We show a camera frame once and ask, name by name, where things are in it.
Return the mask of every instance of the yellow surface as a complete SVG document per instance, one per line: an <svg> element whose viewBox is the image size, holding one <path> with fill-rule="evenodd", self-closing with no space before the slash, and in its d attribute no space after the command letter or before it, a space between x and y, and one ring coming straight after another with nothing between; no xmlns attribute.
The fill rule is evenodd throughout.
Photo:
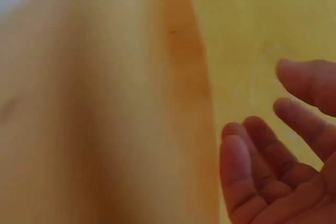
<svg viewBox="0 0 336 224"><path fill-rule="evenodd" d="M216 127L261 116L302 162L321 167L277 119L272 103L288 96L275 75L280 58L336 59L336 0L194 0L207 47ZM228 223L223 214L222 223Z"/></svg>

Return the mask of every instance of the finger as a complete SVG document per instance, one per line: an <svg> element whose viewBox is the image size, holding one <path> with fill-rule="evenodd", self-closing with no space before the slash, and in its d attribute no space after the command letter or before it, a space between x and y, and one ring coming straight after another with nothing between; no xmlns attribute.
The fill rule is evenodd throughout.
<svg viewBox="0 0 336 224"><path fill-rule="evenodd" d="M289 93L327 115L336 116L336 63L281 60L277 74Z"/></svg>
<svg viewBox="0 0 336 224"><path fill-rule="evenodd" d="M330 156L330 158L325 163L321 174L325 181L328 194L332 197L334 201L336 201L336 153Z"/></svg>
<svg viewBox="0 0 336 224"><path fill-rule="evenodd" d="M290 99L274 104L276 115L298 133L325 162L336 151L336 127Z"/></svg>
<svg viewBox="0 0 336 224"><path fill-rule="evenodd" d="M258 191L261 191L270 182L276 180L273 172L269 166L265 163L264 159L260 156L254 144L252 143L247 131L239 123L229 123L223 128L223 139L229 135L238 135L245 142L252 165L252 173L255 185Z"/></svg>
<svg viewBox="0 0 336 224"><path fill-rule="evenodd" d="M251 223L266 207L255 188L249 150L239 136L227 136L220 149L220 174L227 210L233 223Z"/></svg>
<svg viewBox="0 0 336 224"><path fill-rule="evenodd" d="M273 130L261 119L251 116L244 126L255 147L275 171L278 178L298 164L298 160L278 140Z"/></svg>
<svg viewBox="0 0 336 224"><path fill-rule="evenodd" d="M249 117L244 121L244 126L255 147L274 169L277 177L290 188L295 189L302 183L310 181L317 173L312 167L298 163L296 157L278 140L262 119ZM285 196L290 191L287 189L282 193Z"/></svg>

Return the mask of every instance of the hand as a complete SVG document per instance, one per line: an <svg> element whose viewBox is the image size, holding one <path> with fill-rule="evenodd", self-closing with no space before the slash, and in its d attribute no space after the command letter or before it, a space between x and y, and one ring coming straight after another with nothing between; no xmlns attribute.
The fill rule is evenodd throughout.
<svg viewBox="0 0 336 224"><path fill-rule="evenodd" d="M278 78L288 92L336 116L336 63L283 60ZM324 162L302 164L260 118L223 129L220 171L233 224L336 223L336 126L299 103L279 99L274 111Z"/></svg>

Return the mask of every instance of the wooden surface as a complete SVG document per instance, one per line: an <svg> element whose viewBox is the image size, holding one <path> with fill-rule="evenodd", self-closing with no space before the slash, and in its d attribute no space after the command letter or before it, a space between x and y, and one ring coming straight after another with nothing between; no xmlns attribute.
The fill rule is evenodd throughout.
<svg viewBox="0 0 336 224"><path fill-rule="evenodd" d="M336 0L194 0L194 5L207 48L217 134L227 122L258 115L301 161L320 168L272 112L272 103L288 96L274 69L280 58L336 60ZM229 223L222 212L222 223Z"/></svg>
<svg viewBox="0 0 336 224"><path fill-rule="evenodd" d="M25 0L0 31L1 223L218 223L190 0Z"/></svg>

